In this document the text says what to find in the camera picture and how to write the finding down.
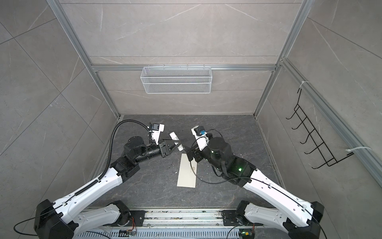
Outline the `white glue stick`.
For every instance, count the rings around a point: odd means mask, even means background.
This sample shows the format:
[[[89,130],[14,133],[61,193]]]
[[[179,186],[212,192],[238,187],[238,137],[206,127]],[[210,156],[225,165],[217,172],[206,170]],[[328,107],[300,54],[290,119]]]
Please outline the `white glue stick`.
[[[181,144],[181,142],[180,142],[178,136],[176,135],[176,133],[175,132],[171,132],[169,135],[170,135],[171,139],[175,141],[175,145],[177,146],[179,152],[182,152],[184,150],[184,147]]]

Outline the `cream paper envelope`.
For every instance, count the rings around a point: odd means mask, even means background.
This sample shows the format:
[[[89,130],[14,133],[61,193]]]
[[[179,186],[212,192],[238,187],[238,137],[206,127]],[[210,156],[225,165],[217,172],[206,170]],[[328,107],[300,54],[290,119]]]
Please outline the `cream paper envelope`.
[[[189,162],[187,155],[182,154],[177,186],[195,188],[197,178],[194,173],[197,173],[197,163],[194,160]]]

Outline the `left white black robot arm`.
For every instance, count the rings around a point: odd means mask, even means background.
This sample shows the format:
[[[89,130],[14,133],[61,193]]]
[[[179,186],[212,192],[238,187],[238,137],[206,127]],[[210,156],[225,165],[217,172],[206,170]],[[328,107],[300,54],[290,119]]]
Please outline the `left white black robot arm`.
[[[142,137],[131,137],[124,145],[121,157],[110,165],[106,173],[63,198],[54,202],[45,200],[37,206],[33,227],[37,236],[40,239],[71,239],[99,226],[132,223],[129,208],[120,200],[97,210],[83,210],[131,178],[140,169],[140,162],[157,156],[164,158],[175,149],[184,149],[177,139],[145,145]]]

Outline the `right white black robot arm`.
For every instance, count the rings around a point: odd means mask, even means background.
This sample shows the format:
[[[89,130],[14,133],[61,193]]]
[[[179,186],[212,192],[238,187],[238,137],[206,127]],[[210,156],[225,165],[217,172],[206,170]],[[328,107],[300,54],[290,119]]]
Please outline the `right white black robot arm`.
[[[265,208],[241,201],[235,211],[240,224],[278,229],[291,239],[318,239],[324,233],[320,225],[324,212],[322,204],[302,200],[280,187],[255,165],[234,155],[230,144],[223,138],[199,137],[184,150],[190,162],[205,159],[221,173],[225,182],[250,191],[272,205],[272,208]]]

